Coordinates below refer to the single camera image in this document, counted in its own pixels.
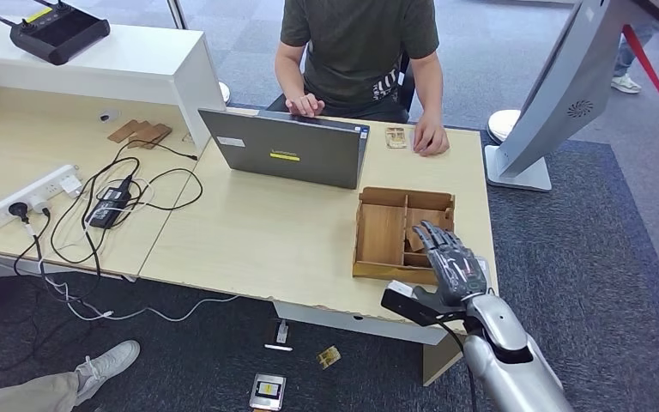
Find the person's right hand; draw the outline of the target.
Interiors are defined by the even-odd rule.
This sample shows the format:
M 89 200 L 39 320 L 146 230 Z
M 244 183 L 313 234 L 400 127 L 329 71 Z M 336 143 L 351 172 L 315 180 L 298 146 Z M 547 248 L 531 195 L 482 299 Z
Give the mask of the person's right hand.
M 285 106 L 293 115 L 314 118 L 318 116 L 325 108 L 325 103 L 315 96 L 315 94 L 303 94 L 294 97 L 287 97 Z

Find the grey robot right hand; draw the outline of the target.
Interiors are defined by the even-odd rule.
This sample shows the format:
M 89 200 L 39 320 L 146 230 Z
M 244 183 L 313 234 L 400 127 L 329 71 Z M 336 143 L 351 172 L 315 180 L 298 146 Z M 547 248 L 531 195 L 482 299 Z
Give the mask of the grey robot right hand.
M 412 226 L 424 247 L 445 306 L 461 306 L 473 296 L 487 292 L 488 280 L 476 255 L 451 230 L 422 220 Z

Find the person's left hand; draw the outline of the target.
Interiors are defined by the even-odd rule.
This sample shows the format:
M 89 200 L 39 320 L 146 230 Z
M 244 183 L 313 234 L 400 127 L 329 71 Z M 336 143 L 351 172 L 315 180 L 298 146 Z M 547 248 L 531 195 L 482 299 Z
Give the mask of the person's left hand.
M 440 116 L 424 113 L 414 127 L 413 151 L 421 156 L 441 155 L 449 147 Z

